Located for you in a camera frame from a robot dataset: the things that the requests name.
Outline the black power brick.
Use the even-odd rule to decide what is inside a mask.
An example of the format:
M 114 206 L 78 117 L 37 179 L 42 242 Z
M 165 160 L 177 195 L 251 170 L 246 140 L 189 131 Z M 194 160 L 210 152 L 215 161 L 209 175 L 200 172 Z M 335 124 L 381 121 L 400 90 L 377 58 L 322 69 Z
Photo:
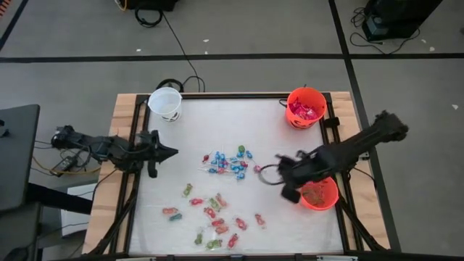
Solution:
M 76 156 L 66 156 L 50 170 L 50 173 L 61 175 L 72 170 L 77 165 L 77 163 L 78 160 Z

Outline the green sour candy pack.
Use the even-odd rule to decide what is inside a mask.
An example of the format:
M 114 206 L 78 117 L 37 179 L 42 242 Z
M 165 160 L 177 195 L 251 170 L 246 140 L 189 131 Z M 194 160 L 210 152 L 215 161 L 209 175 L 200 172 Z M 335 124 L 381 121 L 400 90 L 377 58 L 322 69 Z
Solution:
M 302 188 L 302 196 L 306 202 L 314 207 L 323 207 L 326 204 L 324 185 L 311 183 Z

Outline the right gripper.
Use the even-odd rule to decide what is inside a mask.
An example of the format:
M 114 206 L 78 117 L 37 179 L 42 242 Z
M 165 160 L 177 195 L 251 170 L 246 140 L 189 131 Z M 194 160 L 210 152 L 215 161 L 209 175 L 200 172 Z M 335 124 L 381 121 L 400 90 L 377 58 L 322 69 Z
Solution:
M 299 150 L 298 160 L 286 155 L 276 155 L 279 159 L 278 174 L 282 177 L 284 184 L 281 191 L 284 199 L 297 204 L 301 196 L 298 189 L 310 181 L 319 182 L 326 178 L 326 166 L 319 158 L 318 151 L 319 149 L 311 152 Z

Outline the orange jack-o-lantern bucket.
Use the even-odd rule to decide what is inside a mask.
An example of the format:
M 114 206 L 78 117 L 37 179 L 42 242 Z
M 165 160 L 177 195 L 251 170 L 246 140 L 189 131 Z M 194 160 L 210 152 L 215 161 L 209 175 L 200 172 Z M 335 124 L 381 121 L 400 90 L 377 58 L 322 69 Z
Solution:
M 306 200 L 302 196 L 302 188 L 305 186 L 308 186 L 311 183 L 318 183 L 321 185 L 324 185 L 324 193 L 325 193 L 325 201 L 326 204 L 323 207 L 314 207 L 306 202 Z M 339 190 L 338 190 L 338 185 L 337 183 L 333 180 L 333 178 L 326 178 L 318 182 L 308 182 L 303 187 L 300 189 L 301 193 L 301 198 L 300 198 L 300 204 L 303 205 L 306 208 L 309 208 L 311 210 L 316 210 L 316 211 L 324 211 L 332 208 L 339 200 Z
M 305 107 L 313 107 L 318 113 L 316 120 L 305 120 L 294 115 L 289 105 L 295 101 L 301 102 Z M 300 87 L 293 90 L 286 99 L 285 118 L 287 123 L 296 129 L 307 129 L 316 124 L 326 113 L 327 104 L 324 95 L 314 88 Z

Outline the white box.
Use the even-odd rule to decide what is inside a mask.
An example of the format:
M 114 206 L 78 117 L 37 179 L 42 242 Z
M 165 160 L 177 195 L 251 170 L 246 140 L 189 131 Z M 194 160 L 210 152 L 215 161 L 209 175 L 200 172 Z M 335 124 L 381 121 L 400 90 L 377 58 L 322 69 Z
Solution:
M 96 183 L 90 183 L 82 186 L 69 187 L 65 192 L 72 196 L 79 196 L 83 199 L 92 199 Z M 67 237 L 79 231 L 85 231 L 88 227 L 90 215 L 70 212 L 67 210 L 60 211 L 60 220 L 62 226 L 62 237 Z

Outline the black equipment case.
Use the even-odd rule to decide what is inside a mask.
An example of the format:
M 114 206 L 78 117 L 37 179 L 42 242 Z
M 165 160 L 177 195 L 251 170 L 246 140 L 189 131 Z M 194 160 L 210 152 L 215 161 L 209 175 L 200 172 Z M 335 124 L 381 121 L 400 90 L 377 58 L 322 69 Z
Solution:
M 362 31 L 369 41 L 410 38 L 443 0 L 369 0 Z

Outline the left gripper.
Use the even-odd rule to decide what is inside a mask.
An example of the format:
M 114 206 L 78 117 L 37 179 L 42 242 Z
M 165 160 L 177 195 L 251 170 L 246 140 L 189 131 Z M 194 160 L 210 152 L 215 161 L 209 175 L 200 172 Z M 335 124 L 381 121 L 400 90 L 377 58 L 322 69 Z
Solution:
M 159 144 L 159 134 L 156 130 L 153 130 L 152 132 L 143 130 L 139 133 L 138 137 L 140 138 L 138 148 L 141 150 L 141 152 L 138 153 L 136 158 L 139 161 L 147 161 L 149 177 L 156 178 L 158 176 L 156 162 L 164 162 L 165 160 L 175 156 L 178 153 L 178 150 L 163 144 Z

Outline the black floor box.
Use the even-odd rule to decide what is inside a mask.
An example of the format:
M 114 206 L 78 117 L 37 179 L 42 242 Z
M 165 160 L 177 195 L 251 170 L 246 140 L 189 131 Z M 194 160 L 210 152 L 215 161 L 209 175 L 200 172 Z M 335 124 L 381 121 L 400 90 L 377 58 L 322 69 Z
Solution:
M 126 9 L 147 9 L 171 12 L 179 0 L 120 0 Z

